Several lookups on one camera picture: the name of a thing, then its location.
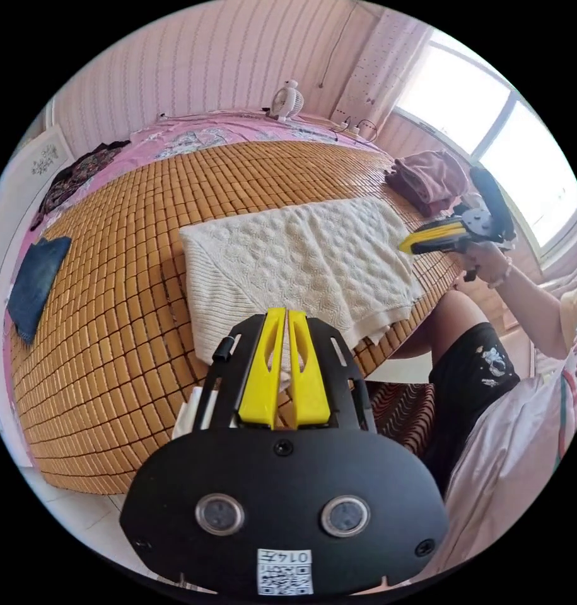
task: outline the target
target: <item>window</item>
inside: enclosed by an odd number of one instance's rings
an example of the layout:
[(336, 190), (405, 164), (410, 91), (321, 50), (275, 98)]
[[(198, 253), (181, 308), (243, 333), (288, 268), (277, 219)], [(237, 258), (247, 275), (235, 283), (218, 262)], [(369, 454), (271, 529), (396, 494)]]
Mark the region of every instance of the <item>window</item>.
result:
[(458, 40), (432, 34), (397, 111), (494, 175), (539, 258), (576, 222), (577, 182), (557, 142), (517, 90)]

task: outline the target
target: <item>human arm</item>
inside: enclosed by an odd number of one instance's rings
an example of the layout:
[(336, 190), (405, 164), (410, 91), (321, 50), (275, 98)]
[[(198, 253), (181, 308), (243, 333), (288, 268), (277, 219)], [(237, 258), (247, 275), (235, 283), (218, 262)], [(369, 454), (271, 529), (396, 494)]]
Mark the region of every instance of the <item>human arm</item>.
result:
[[(495, 282), (505, 275), (508, 261), (490, 242), (471, 243), (465, 252), (465, 268), (477, 268), (484, 282)], [(565, 359), (568, 347), (561, 325), (559, 301), (534, 284), (524, 273), (512, 267), (503, 283), (496, 288), (535, 346), (546, 356)]]

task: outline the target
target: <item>white knitted blanket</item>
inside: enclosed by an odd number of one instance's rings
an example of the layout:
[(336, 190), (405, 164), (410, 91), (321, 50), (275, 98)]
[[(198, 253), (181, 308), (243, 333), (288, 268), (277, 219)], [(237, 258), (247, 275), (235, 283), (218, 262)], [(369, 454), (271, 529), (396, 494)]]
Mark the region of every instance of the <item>white knitted blanket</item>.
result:
[[(271, 307), (305, 311), (336, 327), (353, 349), (378, 343), (409, 317), (421, 287), (408, 235), (386, 201), (363, 197), (265, 210), (179, 230), (195, 354), (213, 352), (234, 325)], [(288, 338), (284, 338), (284, 369)]]

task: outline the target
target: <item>knee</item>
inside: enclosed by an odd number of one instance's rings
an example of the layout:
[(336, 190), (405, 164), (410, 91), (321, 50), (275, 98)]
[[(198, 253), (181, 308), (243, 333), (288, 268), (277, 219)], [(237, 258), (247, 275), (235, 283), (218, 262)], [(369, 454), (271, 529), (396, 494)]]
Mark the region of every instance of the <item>knee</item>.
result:
[(486, 320), (482, 309), (468, 295), (458, 290), (448, 290), (433, 309), (432, 316), (436, 321), (460, 322), (466, 319), (478, 323)]
[(458, 312), (459, 309), (469, 308), (472, 304), (477, 306), (464, 292), (448, 290), (434, 307), (433, 313)]

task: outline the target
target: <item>bracelet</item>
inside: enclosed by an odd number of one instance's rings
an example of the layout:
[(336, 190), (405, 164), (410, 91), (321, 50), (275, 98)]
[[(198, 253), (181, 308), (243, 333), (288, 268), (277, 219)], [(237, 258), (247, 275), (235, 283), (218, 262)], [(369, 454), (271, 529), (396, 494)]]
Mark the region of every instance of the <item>bracelet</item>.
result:
[(504, 281), (509, 277), (511, 273), (511, 269), (513, 268), (513, 259), (510, 256), (505, 257), (507, 259), (507, 269), (503, 273), (501, 277), (499, 277), (496, 281), (490, 282), (488, 284), (488, 288), (490, 290), (494, 290), (494, 288), (498, 288), (501, 284), (504, 284)]

